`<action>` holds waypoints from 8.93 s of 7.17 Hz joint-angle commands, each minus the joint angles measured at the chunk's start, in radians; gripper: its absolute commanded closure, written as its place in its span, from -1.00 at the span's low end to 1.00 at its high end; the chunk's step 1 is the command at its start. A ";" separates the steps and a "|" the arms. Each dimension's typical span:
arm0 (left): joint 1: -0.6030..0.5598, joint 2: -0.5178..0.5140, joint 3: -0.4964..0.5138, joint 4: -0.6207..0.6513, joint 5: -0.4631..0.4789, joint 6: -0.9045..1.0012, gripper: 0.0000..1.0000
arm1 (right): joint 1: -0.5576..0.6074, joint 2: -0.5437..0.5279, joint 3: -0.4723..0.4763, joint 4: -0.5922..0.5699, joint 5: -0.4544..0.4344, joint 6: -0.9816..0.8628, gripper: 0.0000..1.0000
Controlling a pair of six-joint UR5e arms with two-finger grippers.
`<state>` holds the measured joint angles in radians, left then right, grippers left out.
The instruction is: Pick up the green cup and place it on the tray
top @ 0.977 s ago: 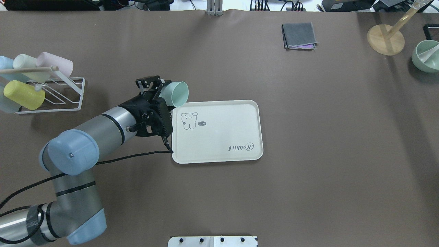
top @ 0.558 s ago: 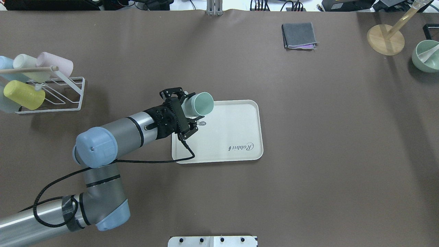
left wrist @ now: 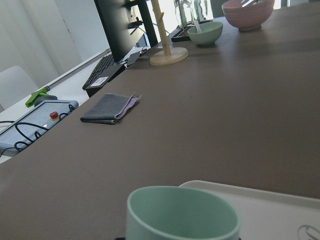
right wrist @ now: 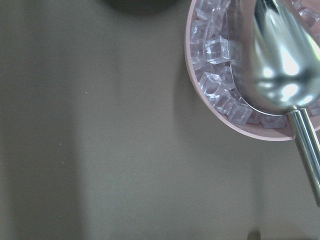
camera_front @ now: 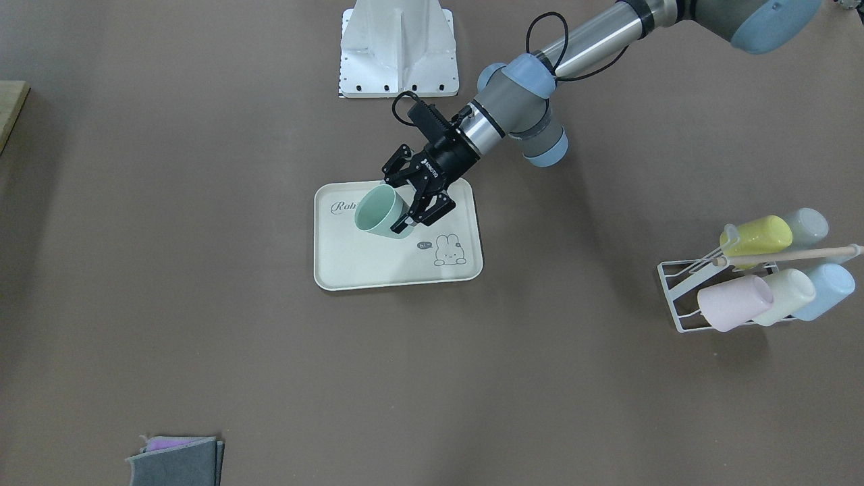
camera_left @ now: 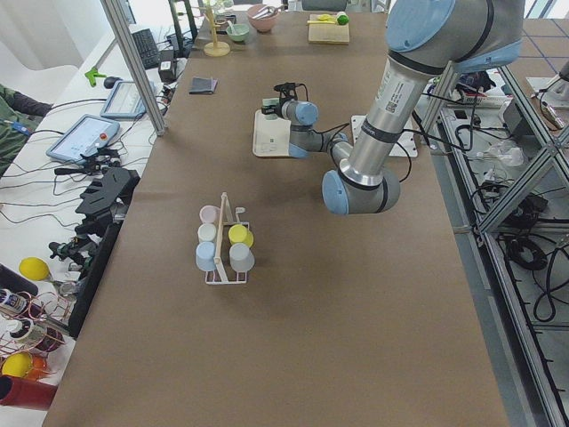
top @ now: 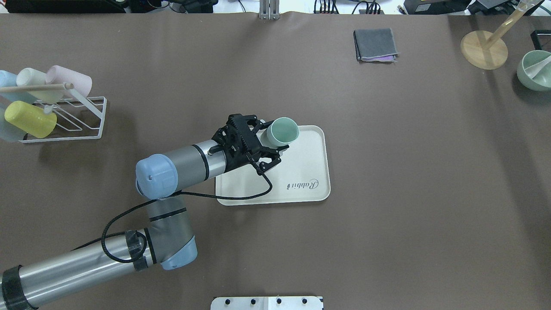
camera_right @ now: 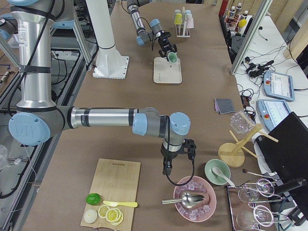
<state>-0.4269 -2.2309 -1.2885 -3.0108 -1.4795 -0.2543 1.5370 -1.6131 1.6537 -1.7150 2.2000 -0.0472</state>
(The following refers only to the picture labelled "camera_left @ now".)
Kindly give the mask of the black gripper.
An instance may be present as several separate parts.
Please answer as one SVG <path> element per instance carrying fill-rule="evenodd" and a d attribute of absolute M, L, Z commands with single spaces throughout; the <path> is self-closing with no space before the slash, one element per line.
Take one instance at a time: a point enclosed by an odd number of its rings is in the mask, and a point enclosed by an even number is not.
<path fill-rule="evenodd" d="M 273 99 L 273 112 L 272 114 L 282 118 L 282 119 L 288 119 L 288 115 L 287 115 L 287 108 L 289 105 L 290 101 L 287 100 L 286 98 L 283 99 Z"/>

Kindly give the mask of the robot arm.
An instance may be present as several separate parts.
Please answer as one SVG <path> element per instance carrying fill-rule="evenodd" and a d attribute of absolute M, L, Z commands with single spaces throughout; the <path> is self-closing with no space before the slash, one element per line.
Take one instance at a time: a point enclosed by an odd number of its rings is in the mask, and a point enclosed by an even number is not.
<path fill-rule="evenodd" d="M 524 10 L 522 1 L 396 2 L 387 21 L 389 52 L 381 85 L 354 144 L 341 134 L 315 131 L 317 106 L 299 101 L 290 84 L 277 85 L 279 97 L 261 111 L 289 121 L 290 156 L 330 154 L 336 167 L 322 180 L 330 212 L 383 212 L 400 194 L 399 180 L 384 162 L 427 82 L 449 62 L 461 74 L 513 62 L 521 52 Z"/>

